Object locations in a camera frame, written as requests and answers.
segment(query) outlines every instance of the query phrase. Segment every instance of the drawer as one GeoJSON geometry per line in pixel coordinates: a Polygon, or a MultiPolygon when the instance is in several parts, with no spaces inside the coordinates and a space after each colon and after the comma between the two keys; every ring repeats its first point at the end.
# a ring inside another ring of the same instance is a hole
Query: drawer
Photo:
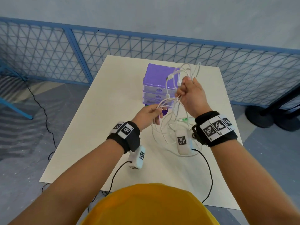
{"type": "Polygon", "coordinates": [[[152,100],[159,100],[159,101],[162,101],[167,98],[166,95],[153,94],[153,93],[148,93],[148,92],[144,92],[144,91],[143,91],[143,97],[145,99],[152,99],[152,100]]]}
{"type": "MultiPolygon", "coordinates": [[[[143,98],[143,104],[147,104],[147,105],[159,104],[160,102],[161,102],[161,100],[143,98]]],[[[172,104],[173,104],[173,101],[168,102],[165,105],[172,106],[172,104]]]]}
{"type": "MultiPolygon", "coordinates": [[[[148,93],[153,93],[153,94],[159,94],[159,95],[166,95],[167,94],[167,90],[165,88],[152,87],[152,86],[147,86],[147,85],[143,85],[143,91],[148,92],[148,93]]],[[[174,96],[175,92],[176,92],[176,89],[168,89],[168,93],[171,96],[174,96]]]]}

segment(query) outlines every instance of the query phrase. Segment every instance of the gray wall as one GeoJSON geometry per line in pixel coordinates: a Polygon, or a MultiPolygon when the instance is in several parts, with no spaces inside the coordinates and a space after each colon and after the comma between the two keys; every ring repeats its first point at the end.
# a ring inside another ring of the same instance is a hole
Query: gray wall
{"type": "Polygon", "coordinates": [[[300,49],[300,0],[1,0],[0,16],[300,49]]]}

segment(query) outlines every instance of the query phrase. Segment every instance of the black wrist strap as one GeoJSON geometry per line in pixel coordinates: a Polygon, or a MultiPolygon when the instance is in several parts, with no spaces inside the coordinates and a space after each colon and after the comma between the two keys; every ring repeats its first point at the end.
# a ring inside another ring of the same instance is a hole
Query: black wrist strap
{"type": "Polygon", "coordinates": [[[219,138],[210,141],[208,137],[205,135],[203,130],[200,128],[200,125],[202,125],[204,122],[208,121],[209,119],[216,117],[219,115],[219,112],[217,111],[209,111],[207,113],[204,113],[197,118],[195,118],[195,122],[197,125],[192,127],[192,130],[194,131],[196,135],[197,141],[199,141],[203,145],[207,145],[208,147],[213,147],[215,145],[218,145],[220,143],[226,142],[228,140],[237,140],[238,136],[234,131],[228,132],[224,134],[223,136],[220,136],[219,138]]]}
{"type": "Polygon", "coordinates": [[[124,154],[127,153],[128,151],[134,152],[135,150],[137,150],[137,148],[140,146],[139,135],[141,133],[137,125],[132,121],[127,121],[122,125],[120,126],[116,125],[115,127],[118,127],[117,128],[118,130],[115,133],[111,133],[107,137],[107,139],[112,139],[116,141],[119,145],[121,145],[122,148],[124,149],[124,154]],[[132,126],[133,129],[130,130],[129,128],[127,128],[127,124],[132,126]]]}

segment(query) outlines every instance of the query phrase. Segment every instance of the forearm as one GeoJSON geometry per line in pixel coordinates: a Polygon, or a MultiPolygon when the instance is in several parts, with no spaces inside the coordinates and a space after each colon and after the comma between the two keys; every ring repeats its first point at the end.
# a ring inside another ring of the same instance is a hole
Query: forearm
{"type": "Polygon", "coordinates": [[[76,224],[124,153],[106,140],[61,174],[11,224],[76,224]]]}
{"type": "Polygon", "coordinates": [[[299,219],[298,210],[281,187],[237,140],[216,145],[212,152],[229,189],[251,224],[280,224],[299,219]]]}

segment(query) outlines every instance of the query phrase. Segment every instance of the black stand base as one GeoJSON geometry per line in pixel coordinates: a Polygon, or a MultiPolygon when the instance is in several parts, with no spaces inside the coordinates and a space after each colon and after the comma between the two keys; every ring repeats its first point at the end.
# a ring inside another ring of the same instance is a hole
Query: black stand base
{"type": "Polygon", "coordinates": [[[294,132],[300,129],[300,121],[297,117],[288,119],[286,114],[276,113],[273,118],[274,123],[286,131],[294,132]]]}
{"type": "Polygon", "coordinates": [[[245,115],[248,120],[261,128],[269,128],[274,124],[273,117],[270,114],[261,116],[260,112],[264,110],[261,106],[248,106],[245,110],[245,115]]]}

